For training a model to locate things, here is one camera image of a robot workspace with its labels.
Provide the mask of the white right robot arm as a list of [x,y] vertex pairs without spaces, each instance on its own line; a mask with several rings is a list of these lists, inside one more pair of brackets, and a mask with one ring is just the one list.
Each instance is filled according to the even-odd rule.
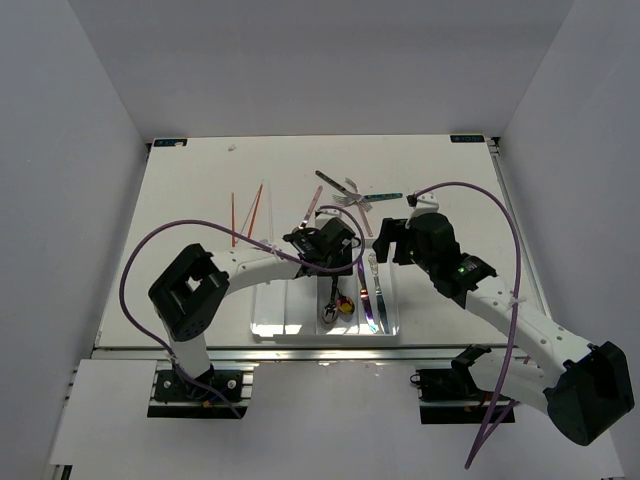
[[611,342],[595,345],[516,299],[496,270],[464,253],[453,226],[440,213],[385,218],[373,250],[381,263],[415,265],[436,291],[488,322],[531,359],[504,370],[487,346],[467,347],[451,362],[451,384],[472,399],[495,386],[502,395],[546,414],[572,442],[586,446],[634,406],[624,352]]

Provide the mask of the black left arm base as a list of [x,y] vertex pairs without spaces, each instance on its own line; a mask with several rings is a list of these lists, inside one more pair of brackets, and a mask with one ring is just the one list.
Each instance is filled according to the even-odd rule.
[[248,409],[252,377],[238,369],[215,369],[194,381],[174,367],[156,370],[148,418],[242,419]]

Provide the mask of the black handled spoon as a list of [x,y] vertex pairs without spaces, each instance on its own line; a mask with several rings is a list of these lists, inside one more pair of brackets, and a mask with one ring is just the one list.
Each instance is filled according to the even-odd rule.
[[333,324],[338,318],[338,309],[336,306],[336,299],[338,297],[338,276],[332,277],[331,291],[328,303],[323,307],[321,313],[321,319],[325,325]]

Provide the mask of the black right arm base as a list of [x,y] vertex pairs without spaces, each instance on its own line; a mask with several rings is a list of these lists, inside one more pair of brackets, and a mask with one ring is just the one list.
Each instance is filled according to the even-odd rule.
[[418,390],[422,425],[482,423],[493,392],[479,389],[469,368],[490,352],[489,347],[470,346],[448,368],[421,368],[410,376],[410,384]]

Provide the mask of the pink handled spoon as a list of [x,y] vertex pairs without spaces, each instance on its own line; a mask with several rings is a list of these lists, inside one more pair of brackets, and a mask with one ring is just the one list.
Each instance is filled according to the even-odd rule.
[[319,199],[321,197],[322,191],[323,191],[323,186],[319,185],[317,187],[317,189],[315,190],[315,192],[314,192],[314,195],[313,195],[313,197],[311,199],[311,202],[310,202],[310,204],[309,204],[309,206],[308,206],[308,208],[307,208],[307,210],[306,210],[306,212],[304,214],[304,217],[303,217],[301,223],[299,224],[299,229],[304,229],[307,226],[312,214],[315,211],[315,207],[317,205],[317,202],[319,201]]

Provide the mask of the rainbow iridescent knife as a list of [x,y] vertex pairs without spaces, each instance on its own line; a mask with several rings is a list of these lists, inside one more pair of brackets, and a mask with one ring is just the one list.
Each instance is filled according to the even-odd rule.
[[357,277],[360,285],[360,300],[364,310],[364,316],[370,331],[373,334],[375,334],[378,332],[378,327],[376,325],[373,311],[372,311],[370,297],[369,297],[369,293],[366,285],[364,265],[362,261],[359,261],[357,265]]

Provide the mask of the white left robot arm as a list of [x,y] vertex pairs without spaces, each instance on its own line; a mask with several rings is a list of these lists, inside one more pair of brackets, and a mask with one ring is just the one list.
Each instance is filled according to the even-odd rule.
[[210,390],[212,367],[204,332],[225,297],[272,281],[349,275],[355,238],[356,232],[347,223],[333,217],[319,228],[284,235],[295,255],[266,244],[217,254],[199,243],[185,247],[148,291],[181,369],[176,382],[180,391],[199,399]]

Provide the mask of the rainbow iridescent spoon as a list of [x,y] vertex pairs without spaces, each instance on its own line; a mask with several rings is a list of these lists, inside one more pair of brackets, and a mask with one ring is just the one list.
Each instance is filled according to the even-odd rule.
[[351,316],[355,312],[355,304],[353,300],[345,295],[340,295],[336,299],[337,309],[344,315]]

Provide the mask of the ornate silver knife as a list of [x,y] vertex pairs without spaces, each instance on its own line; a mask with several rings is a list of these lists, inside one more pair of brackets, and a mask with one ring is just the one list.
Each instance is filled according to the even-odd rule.
[[388,323],[386,304],[384,301],[381,282],[380,282],[379,264],[377,262],[376,254],[370,253],[368,256],[368,261],[369,261],[370,270],[374,280],[376,304],[377,304],[377,311],[378,311],[380,326],[384,334],[389,334],[390,327]]

